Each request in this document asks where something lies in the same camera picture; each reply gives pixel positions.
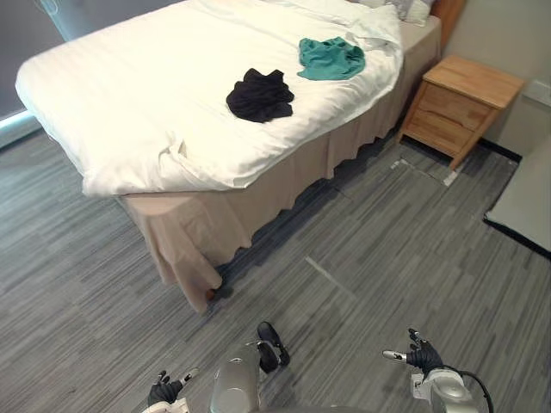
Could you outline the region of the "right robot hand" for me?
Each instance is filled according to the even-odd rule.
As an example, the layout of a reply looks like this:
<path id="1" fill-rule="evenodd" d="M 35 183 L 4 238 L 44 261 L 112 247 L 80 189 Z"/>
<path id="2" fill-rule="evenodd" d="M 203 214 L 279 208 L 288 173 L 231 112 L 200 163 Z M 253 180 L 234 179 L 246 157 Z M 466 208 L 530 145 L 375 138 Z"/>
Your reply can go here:
<path id="1" fill-rule="evenodd" d="M 416 367 L 423 373 L 425 379 L 433 370 L 444 369 L 440 354 L 430 342 L 424 339 L 418 330 L 409 328 L 408 333 L 412 340 L 409 352 L 400 353 L 395 350 L 383 350 L 383 357 L 391 361 Z"/>

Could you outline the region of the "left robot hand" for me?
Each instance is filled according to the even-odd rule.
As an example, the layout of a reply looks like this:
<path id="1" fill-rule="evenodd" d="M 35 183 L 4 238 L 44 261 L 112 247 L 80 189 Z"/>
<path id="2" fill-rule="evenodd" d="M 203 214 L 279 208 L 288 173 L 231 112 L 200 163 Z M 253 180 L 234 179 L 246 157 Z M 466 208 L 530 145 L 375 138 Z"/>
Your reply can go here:
<path id="1" fill-rule="evenodd" d="M 157 377 L 156 382 L 152 385 L 147 397 L 147 405 L 152 407 L 154 404 L 167 403 L 173 404 L 177 400 L 179 392 L 195 378 L 200 369 L 193 367 L 186 372 L 180 379 L 172 380 L 170 375 L 162 370 Z"/>

